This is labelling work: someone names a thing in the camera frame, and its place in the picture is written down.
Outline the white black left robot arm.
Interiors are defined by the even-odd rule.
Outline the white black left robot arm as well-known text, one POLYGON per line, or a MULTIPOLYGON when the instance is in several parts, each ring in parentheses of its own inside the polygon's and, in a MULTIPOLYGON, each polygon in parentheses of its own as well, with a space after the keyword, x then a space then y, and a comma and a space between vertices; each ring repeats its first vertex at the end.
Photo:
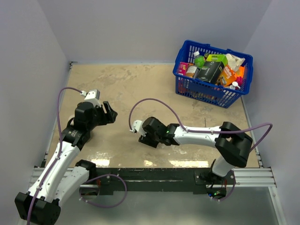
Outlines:
POLYGON ((97 179, 95 163, 80 160, 74 167, 75 171, 65 181, 65 172, 75 157, 80 153, 86 142, 91 138, 92 130, 115 122, 117 112, 109 102, 92 104, 80 102, 75 115, 61 132, 56 152, 38 180, 26 193, 18 193, 15 204, 20 218, 27 224, 53 225, 56 223, 63 200, 82 184, 92 184, 97 179))

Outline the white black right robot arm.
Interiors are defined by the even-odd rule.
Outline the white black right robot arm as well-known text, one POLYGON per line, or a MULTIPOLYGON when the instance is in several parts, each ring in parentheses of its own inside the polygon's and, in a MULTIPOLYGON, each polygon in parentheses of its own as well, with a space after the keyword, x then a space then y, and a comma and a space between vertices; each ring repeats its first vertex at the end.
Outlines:
POLYGON ((158 144, 203 145, 218 150, 221 156, 216 159, 209 172, 209 179, 220 184, 234 167, 244 168, 247 165, 253 139, 230 122, 219 127, 187 127, 180 124, 164 125, 155 117, 145 121, 135 120, 131 131, 139 133, 139 142, 156 148, 158 144))

